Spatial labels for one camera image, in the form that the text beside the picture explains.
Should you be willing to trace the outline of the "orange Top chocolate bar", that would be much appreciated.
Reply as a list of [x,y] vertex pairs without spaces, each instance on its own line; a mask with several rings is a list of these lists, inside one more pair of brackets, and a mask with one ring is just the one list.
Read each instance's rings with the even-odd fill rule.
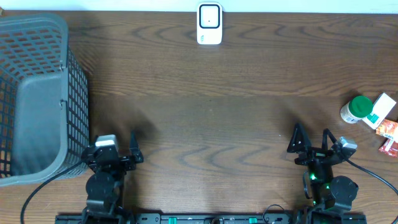
[[397,158],[398,143],[394,140],[387,139],[385,143],[379,148],[379,152],[383,152],[391,157]]

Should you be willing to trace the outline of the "white green box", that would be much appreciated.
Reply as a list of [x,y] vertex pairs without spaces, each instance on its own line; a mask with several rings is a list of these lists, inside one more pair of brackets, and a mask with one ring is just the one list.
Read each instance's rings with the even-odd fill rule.
[[396,101],[393,100],[386,93],[382,93],[378,96],[377,100],[373,104],[373,110],[367,115],[363,121],[372,129],[377,129],[383,122],[386,116],[395,107]]

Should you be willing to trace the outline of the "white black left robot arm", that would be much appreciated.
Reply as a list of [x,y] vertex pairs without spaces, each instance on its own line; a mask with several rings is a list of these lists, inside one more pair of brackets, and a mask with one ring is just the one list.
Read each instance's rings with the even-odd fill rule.
[[124,178],[144,162],[144,156],[131,133],[130,155],[120,156],[115,135],[96,138],[82,153],[82,161],[93,171],[86,183],[88,194],[82,223],[135,223],[132,212],[123,208]]

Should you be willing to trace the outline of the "orange small carton box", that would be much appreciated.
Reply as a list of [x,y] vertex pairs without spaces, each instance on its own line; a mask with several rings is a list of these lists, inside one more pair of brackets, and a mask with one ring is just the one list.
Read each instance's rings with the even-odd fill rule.
[[376,134],[397,142],[398,123],[384,119],[376,128]]

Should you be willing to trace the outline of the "green lid jar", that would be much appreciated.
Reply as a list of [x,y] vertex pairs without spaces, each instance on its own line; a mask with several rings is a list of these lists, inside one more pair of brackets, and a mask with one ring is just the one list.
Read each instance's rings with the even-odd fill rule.
[[340,116],[346,123],[354,124],[363,120],[373,111],[372,101],[365,96],[356,96],[340,109]]

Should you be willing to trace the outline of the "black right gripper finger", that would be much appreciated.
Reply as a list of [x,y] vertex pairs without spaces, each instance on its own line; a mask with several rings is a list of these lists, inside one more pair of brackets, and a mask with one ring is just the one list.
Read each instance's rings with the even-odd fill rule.
[[322,135],[322,149],[324,151],[329,150],[328,147],[328,140],[330,140],[332,142],[332,144],[334,144],[335,142],[337,142],[336,138],[334,137],[334,135],[331,133],[331,131],[329,129],[324,129],[323,130],[323,135]]
[[297,123],[294,126],[292,138],[287,148],[288,153],[305,152],[312,146],[304,127]]

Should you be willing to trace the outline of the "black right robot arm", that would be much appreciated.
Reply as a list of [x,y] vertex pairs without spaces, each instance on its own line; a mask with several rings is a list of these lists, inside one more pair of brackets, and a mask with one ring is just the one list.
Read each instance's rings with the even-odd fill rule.
[[333,175],[332,167],[350,158],[358,145],[351,139],[332,135],[323,130],[322,146],[313,147],[304,127],[297,123],[287,148],[296,153],[295,164],[307,167],[303,187],[313,205],[295,212],[292,223],[343,223],[344,213],[352,209],[359,187],[350,178]]

